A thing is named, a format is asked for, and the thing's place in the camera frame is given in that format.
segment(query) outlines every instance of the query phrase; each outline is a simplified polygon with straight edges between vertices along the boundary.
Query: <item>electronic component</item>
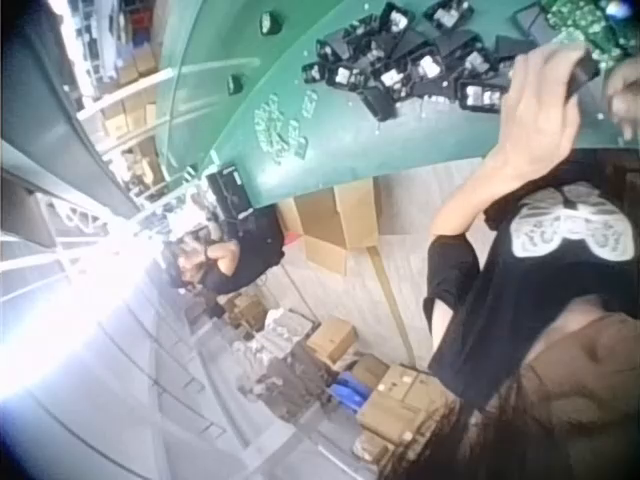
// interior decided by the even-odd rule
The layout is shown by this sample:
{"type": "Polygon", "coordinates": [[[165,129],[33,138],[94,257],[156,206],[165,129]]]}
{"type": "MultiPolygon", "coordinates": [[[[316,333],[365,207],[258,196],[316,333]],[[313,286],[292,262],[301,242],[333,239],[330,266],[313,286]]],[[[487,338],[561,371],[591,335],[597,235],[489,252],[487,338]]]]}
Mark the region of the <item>electronic component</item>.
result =
{"type": "Polygon", "coordinates": [[[303,65],[302,79],[304,83],[324,82],[327,79],[327,67],[320,62],[303,65]]]}
{"type": "Polygon", "coordinates": [[[417,51],[420,51],[431,45],[427,37],[413,28],[407,28],[397,40],[395,48],[391,54],[391,60],[397,60],[403,57],[411,57],[417,51]]]}
{"type": "Polygon", "coordinates": [[[411,76],[404,75],[391,86],[389,91],[395,102],[409,99],[411,97],[411,76]]]}
{"type": "Polygon", "coordinates": [[[423,17],[440,31],[451,31],[466,23],[474,9],[466,0],[442,0],[430,6],[423,17]]]}
{"type": "Polygon", "coordinates": [[[500,113],[502,97],[507,88],[474,80],[460,80],[458,103],[463,110],[479,113],[500,113]]]}
{"type": "Polygon", "coordinates": [[[379,68],[372,71],[372,76],[379,80],[385,87],[393,87],[409,75],[409,61],[399,60],[396,62],[385,62],[379,68]]]}
{"type": "Polygon", "coordinates": [[[585,52],[571,73],[569,86],[567,88],[567,100],[599,75],[600,67],[598,66],[598,62],[593,59],[591,52],[585,52]]]}
{"type": "Polygon", "coordinates": [[[433,43],[438,48],[440,56],[445,59],[460,50],[469,50],[482,45],[482,39],[473,30],[455,30],[434,38],[433,43]]]}
{"type": "Polygon", "coordinates": [[[417,78],[433,79],[445,71],[440,55],[435,48],[426,48],[414,54],[410,62],[413,65],[414,76],[417,78]]]}
{"type": "Polygon", "coordinates": [[[484,49],[472,50],[464,58],[464,69],[468,76],[482,76],[495,70],[493,59],[484,49]]]}
{"type": "Polygon", "coordinates": [[[351,49],[344,39],[344,29],[316,40],[316,55],[325,63],[337,63],[351,57],[351,49]]]}
{"type": "Polygon", "coordinates": [[[229,94],[229,96],[242,93],[243,88],[244,87],[242,85],[240,75],[237,75],[235,73],[229,75],[229,77],[227,78],[227,93],[229,94]]]}
{"type": "Polygon", "coordinates": [[[339,90],[356,92],[367,84],[368,76],[348,65],[335,65],[327,69],[327,85],[339,90]]]}
{"type": "Polygon", "coordinates": [[[539,2],[517,10],[511,18],[518,30],[538,45],[550,42],[557,35],[547,22],[539,2]]]}
{"type": "Polygon", "coordinates": [[[273,11],[264,12],[260,15],[260,35],[269,37],[277,35],[282,31],[282,20],[280,16],[273,11]]]}
{"type": "Polygon", "coordinates": [[[450,102],[456,99],[457,77],[441,76],[435,79],[417,79],[411,84],[411,96],[424,97],[443,97],[450,102]]]}
{"type": "Polygon", "coordinates": [[[387,2],[380,13],[380,30],[400,33],[413,21],[413,13],[394,3],[387,2]]]}
{"type": "Polygon", "coordinates": [[[493,55],[499,63],[513,61],[518,55],[529,53],[537,46],[533,40],[497,35],[493,55]]]}
{"type": "Polygon", "coordinates": [[[393,97],[379,87],[367,87],[358,93],[360,100],[378,122],[384,122],[396,116],[393,97]]]}

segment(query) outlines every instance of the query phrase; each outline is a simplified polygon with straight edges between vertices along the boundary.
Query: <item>woman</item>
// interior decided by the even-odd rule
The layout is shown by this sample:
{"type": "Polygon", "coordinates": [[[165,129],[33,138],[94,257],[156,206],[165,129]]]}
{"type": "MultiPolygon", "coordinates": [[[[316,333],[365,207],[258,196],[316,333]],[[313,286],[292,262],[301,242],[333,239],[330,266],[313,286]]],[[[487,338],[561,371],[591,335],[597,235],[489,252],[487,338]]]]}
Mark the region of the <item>woman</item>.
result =
{"type": "Polygon", "coordinates": [[[190,236],[165,248],[174,288],[199,288],[226,295],[249,286],[280,263],[284,236],[273,206],[255,210],[234,229],[235,239],[203,244],[190,236]]]}
{"type": "MultiPolygon", "coordinates": [[[[497,146],[433,222],[429,368],[452,400],[389,478],[640,478],[637,236],[598,165],[563,163],[583,54],[545,46],[516,60],[497,146]],[[485,210],[497,234],[481,270],[465,233],[485,210]]],[[[632,62],[609,81],[623,125],[640,118],[616,107],[640,78],[632,62]]]]}

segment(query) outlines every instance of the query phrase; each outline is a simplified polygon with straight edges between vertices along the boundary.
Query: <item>cardboard box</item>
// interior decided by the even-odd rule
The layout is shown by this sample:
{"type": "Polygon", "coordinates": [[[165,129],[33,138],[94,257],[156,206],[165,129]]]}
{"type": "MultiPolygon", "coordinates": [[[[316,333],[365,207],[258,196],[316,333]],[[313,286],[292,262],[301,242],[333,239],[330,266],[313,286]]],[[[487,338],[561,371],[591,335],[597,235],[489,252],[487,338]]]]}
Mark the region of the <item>cardboard box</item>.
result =
{"type": "Polygon", "coordinates": [[[146,120],[146,99],[141,92],[136,92],[133,95],[122,100],[124,105],[124,111],[127,115],[127,124],[129,130],[141,130],[147,126],[146,120]]]}
{"type": "Polygon", "coordinates": [[[372,465],[383,465],[393,454],[395,446],[375,433],[364,431],[353,444],[353,454],[372,465]]]}
{"type": "Polygon", "coordinates": [[[418,372],[415,370],[392,365],[376,390],[395,400],[403,401],[417,377],[418,372]]]}
{"type": "Polygon", "coordinates": [[[307,340],[307,347],[319,360],[333,366],[356,342],[356,330],[349,322],[330,318],[307,340]]]}
{"type": "Polygon", "coordinates": [[[419,373],[403,402],[433,414],[443,409],[452,399],[452,394],[437,378],[419,373]]]}
{"type": "Polygon", "coordinates": [[[122,102],[116,102],[102,109],[104,126],[107,134],[112,138],[118,138],[129,131],[127,117],[122,107],[122,102]]]}
{"type": "Polygon", "coordinates": [[[358,423],[394,445],[405,445],[415,436],[422,412],[379,391],[371,394],[358,412],[358,423]]]}
{"type": "Polygon", "coordinates": [[[353,366],[351,374],[371,390],[375,390],[388,370],[388,364],[368,353],[353,366]]]}
{"type": "Polygon", "coordinates": [[[127,63],[118,67],[118,83],[120,85],[128,85],[135,82],[138,78],[139,75],[135,63],[127,63]]]}
{"type": "Polygon", "coordinates": [[[258,296],[240,294],[227,300],[223,307],[232,326],[244,325],[254,332],[264,328],[268,309],[258,296]]]}
{"type": "Polygon", "coordinates": [[[145,43],[142,47],[133,49],[133,60],[136,70],[141,75],[148,75],[158,70],[158,64],[151,51],[151,46],[145,43]]]}
{"type": "Polygon", "coordinates": [[[285,200],[278,212],[285,233],[303,235],[307,260],[339,275],[349,250],[378,244],[373,179],[285,200]]]}

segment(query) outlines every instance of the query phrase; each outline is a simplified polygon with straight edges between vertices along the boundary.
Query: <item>graphic print t-shirt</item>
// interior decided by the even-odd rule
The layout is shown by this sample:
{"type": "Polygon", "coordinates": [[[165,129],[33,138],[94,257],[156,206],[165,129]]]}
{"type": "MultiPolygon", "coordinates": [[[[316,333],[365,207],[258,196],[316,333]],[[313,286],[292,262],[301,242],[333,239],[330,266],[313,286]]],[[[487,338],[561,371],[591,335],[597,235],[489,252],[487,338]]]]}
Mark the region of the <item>graphic print t-shirt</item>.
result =
{"type": "Polygon", "coordinates": [[[520,201],[497,229],[482,272],[464,235],[436,238],[428,261],[427,321],[435,299],[454,312],[429,369],[478,409],[571,300],[595,294],[605,310],[637,315],[632,226],[588,183],[520,201]]]}

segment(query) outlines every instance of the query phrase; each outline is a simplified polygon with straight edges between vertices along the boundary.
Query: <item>black electronic device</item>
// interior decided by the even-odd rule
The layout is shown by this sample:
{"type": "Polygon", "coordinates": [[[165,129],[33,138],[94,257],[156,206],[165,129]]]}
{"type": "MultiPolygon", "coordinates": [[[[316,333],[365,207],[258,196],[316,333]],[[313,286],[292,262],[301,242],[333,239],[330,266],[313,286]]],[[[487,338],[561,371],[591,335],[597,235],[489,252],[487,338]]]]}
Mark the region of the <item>black electronic device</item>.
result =
{"type": "Polygon", "coordinates": [[[338,51],[326,40],[316,40],[316,56],[320,61],[328,64],[334,64],[342,61],[342,57],[338,51]]]}
{"type": "Polygon", "coordinates": [[[478,113],[500,113],[502,98],[508,89],[504,85],[473,79],[458,82],[457,99],[462,110],[478,113]]]}
{"type": "Polygon", "coordinates": [[[229,96],[238,95],[239,93],[242,93],[242,90],[244,90],[244,86],[242,85],[240,75],[235,73],[229,75],[227,78],[227,93],[229,96]]]}
{"type": "Polygon", "coordinates": [[[363,40],[377,35],[379,31],[379,18],[377,15],[371,14],[351,22],[344,30],[343,38],[351,50],[357,52],[363,40]]]}
{"type": "Polygon", "coordinates": [[[600,75],[600,67],[591,56],[591,52],[587,50],[583,57],[573,68],[571,77],[569,78],[569,86],[567,88],[567,100],[588,84],[591,80],[600,75]]]}
{"type": "Polygon", "coordinates": [[[413,19],[411,10],[387,2],[380,13],[380,31],[400,33],[411,25],[413,19]]]}
{"type": "Polygon", "coordinates": [[[396,84],[410,77],[410,64],[408,59],[400,59],[395,62],[387,61],[371,72],[372,77],[386,88],[393,88],[396,84]]]}
{"type": "Polygon", "coordinates": [[[304,83],[324,82],[327,79],[327,67],[321,62],[307,63],[302,66],[304,83]]]}
{"type": "Polygon", "coordinates": [[[235,165],[223,167],[206,178],[223,218],[238,220],[253,210],[235,165]]]}
{"type": "Polygon", "coordinates": [[[441,0],[427,8],[422,16],[439,31],[448,32],[468,22],[474,11],[467,0],[441,0]]]}
{"type": "Polygon", "coordinates": [[[347,35],[347,29],[341,28],[318,40],[316,43],[318,58],[329,63],[349,60],[353,52],[347,43],[347,35]]]}
{"type": "Polygon", "coordinates": [[[358,96],[378,122],[384,122],[396,116],[394,99],[386,90],[380,87],[367,87],[362,89],[358,96]]]}
{"type": "Polygon", "coordinates": [[[414,53],[431,45],[429,39],[422,32],[407,28],[397,40],[391,53],[391,60],[411,57],[414,53]]]}
{"type": "Polygon", "coordinates": [[[260,15],[260,35],[269,37],[282,31],[282,19],[274,11],[263,12],[260,15]]]}
{"type": "Polygon", "coordinates": [[[537,46],[533,40],[497,35],[493,55],[502,64],[503,62],[513,61],[518,55],[524,55],[531,50],[535,50],[537,46]]]}
{"type": "Polygon", "coordinates": [[[438,48],[443,59],[459,50],[468,50],[478,45],[483,45],[482,38],[473,30],[454,30],[435,37],[433,43],[438,48]]]}
{"type": "Polygon", "coordinates": [[[456,100],[456,85],[460,73],[453,76],[442,76],[435,79],[414,79],[411,84],[411,96],[424,97],[442,97],[449,102],[456,100]]]}
{"type": "Polygon", "coordinates": [[[438,53],[433,47],[427,47],[416,52],[409,59],[412,67],[412,76],[419,81],[432,80],[445,74],[445,66],[438,53]]]}
{"type": "Polygon", "coordinates": [[[366,73],[349,65],[330,65],[327,68],[327,85],[338,90],[357,92],[367,85],[366,73]]]}
{"type": "Polygon", "coordinates": [[[512,22],[525,38],[535,41],[538,45],[550,42],[558,35],[549,23],[539,2],[527,5],[511,16],[512,22]]]}

